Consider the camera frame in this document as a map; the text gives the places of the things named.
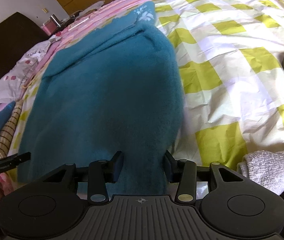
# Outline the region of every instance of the pink box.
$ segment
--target pink box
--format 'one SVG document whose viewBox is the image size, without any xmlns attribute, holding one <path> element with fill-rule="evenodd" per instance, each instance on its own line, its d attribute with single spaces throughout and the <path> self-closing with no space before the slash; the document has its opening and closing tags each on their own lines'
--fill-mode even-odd
<svg viewBox="0 0 284 240">
<path fill-rule="evenodd" d="M 45 33 L 49 36 L 56 30 L 56 28 L 57 26 L 51 19 L 44 23 L 43 26 L 41 26 L 41 29 L 44 30 Z"/>
</svg>

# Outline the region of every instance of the yellow and white checkered fabric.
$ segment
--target yellow and white checkered fabric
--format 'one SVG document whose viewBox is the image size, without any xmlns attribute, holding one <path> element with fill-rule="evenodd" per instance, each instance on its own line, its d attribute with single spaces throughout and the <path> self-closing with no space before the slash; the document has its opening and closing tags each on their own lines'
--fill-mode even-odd
<svg viewBox="0 0 284 240">
<path fill-rule="evenodd" d="M 185 91 L 174 157 L 235 169 L 248 152 L 284 150 L 284 0 L 154 3 Z M 18 151 L 44 71 L 24 95 L 9 155 Z"/>
</svg>

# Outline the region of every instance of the headboard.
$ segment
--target headboard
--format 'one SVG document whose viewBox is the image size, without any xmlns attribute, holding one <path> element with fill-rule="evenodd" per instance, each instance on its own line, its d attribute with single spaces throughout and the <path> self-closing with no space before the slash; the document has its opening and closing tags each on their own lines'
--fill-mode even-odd
<svg viewBox="0 0 284 240">
<path fill-rule="evenodd" d="M 49 37 L 33 21 L 16 12 L 0 23 L 0 78 L 35 44 Z"/>
</svg>

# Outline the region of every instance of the pillow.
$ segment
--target pillow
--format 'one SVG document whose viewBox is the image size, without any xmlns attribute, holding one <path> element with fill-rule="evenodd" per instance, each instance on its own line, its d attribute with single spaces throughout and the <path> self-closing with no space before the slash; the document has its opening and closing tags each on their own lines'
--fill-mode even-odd
<svg viewBox="0 0 284 240">
<path fill-rule="evenodd" d="M 47 41 L 34 45 L 22 56 L 14 68 L 0 79 L 0 104 L 8 104 L 19 99 L 24 82 L 32 75 L 51 44 L 60 39 L 60 37 L 53 35 Z"/>
</svg>

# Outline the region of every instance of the rolled striped fabric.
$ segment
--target rolled striped fabric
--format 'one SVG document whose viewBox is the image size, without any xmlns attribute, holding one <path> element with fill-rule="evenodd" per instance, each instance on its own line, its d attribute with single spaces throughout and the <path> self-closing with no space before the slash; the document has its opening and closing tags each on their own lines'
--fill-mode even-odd
<svg viewBox="0 0 284 240">
<path fill-rule="evenodd" d="M 7 156 L 18 120 L 22 111 L 23 100 L 18 101 L 12 115 L 0 131 L 0 159 Z"/>
</svg>

